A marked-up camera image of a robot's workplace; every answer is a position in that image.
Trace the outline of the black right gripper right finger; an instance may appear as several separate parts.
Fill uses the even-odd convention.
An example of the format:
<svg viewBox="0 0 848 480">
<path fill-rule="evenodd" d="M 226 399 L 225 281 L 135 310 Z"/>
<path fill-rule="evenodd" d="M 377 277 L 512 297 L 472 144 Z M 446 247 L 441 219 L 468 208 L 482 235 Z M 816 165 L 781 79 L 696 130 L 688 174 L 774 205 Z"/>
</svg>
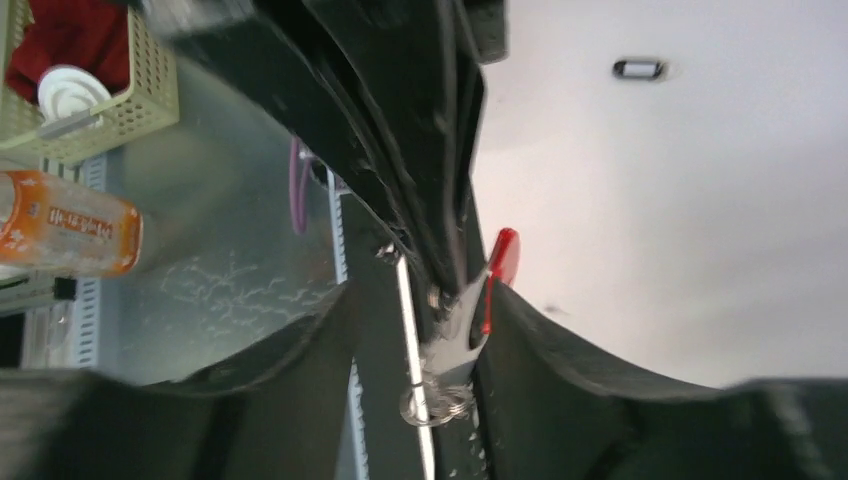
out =
<svg viewBox="0 0 848 480">
<path fill-rule="evenodd" d="M 847 383 L 759 379 L 724 389 L 627 362 L 492 293 L 478 363 L 500 479 L 843 479 Z"/>
</svg>

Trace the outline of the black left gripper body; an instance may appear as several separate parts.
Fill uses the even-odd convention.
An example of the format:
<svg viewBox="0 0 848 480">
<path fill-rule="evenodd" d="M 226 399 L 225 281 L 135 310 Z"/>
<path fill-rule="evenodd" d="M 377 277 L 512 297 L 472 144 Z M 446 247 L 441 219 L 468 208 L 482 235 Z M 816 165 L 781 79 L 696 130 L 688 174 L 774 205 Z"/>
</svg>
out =
<svg viewBox="0 0 848 480">
<path fill-rule="evenodd" d="M 387 157 L 327 32 L 301 1 L 131 1 L 149 30 L 298 136 L 401 246 Z"/>
</svg>

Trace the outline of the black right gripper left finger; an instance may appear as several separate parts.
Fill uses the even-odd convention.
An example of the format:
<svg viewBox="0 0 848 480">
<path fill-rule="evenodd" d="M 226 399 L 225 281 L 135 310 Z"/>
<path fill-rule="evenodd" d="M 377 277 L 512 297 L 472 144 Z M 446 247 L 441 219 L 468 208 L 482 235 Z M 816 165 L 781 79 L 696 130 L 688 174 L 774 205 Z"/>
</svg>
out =
<svg viewBox="0 0 848 480">
<path fill-rule="evenodd" d="M 92 370 L 1 374 L 5 479 L 331 479 L 353 333 L 318 308 L 184 380 L 147 386 Z"/>
</svg>

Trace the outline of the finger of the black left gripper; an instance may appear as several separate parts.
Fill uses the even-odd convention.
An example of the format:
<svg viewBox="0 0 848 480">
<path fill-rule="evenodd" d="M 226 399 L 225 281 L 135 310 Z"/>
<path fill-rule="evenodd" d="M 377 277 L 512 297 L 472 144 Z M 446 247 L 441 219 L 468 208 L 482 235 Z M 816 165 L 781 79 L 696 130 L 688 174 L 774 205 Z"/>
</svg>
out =
<svg viewBox="0 0 848 480">
<path fill-rule="evenodd" d="M 458 294 L 463 210 L 485 93 L 464 1 L 295 1 L 308 90 L 291 127 L 393 232 L 421 278 Z"/>
</svg>

